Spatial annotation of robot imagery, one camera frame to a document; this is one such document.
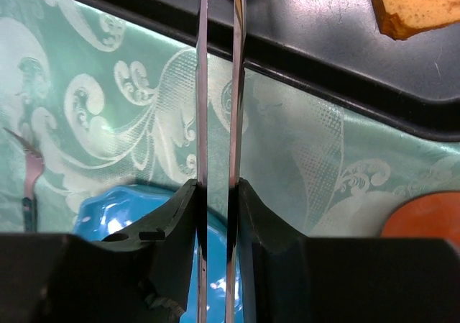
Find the metal tongs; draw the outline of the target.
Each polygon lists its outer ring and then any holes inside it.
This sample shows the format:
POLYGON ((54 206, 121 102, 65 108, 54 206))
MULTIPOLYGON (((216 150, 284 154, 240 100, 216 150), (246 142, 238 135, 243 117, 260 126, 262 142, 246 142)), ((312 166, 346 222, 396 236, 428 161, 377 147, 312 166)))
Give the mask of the metal tongs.
POLYGON ((197 222, 198 296, 196 321, 207 321, 207 193, 208 193, 208 0, 198 5, 195 70, 197 124, 197 222))

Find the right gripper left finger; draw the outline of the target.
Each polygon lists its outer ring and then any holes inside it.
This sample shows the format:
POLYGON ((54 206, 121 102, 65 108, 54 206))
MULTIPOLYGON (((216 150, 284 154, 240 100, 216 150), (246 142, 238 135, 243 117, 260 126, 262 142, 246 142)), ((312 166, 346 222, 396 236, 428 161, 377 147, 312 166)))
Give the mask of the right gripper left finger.
POLYGON ((196 182, 128 227, 89 242, 1 235, 3 322, 178 322, 188 304, 196 182))

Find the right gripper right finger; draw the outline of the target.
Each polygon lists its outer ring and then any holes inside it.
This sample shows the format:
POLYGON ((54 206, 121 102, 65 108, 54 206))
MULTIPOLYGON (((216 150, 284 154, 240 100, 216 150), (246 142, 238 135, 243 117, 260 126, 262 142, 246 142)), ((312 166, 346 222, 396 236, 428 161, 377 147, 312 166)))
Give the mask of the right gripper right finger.
POLYGON ((457 322, 459 249, 440 239, 308 237, 239 182, 245 322, 457 322))

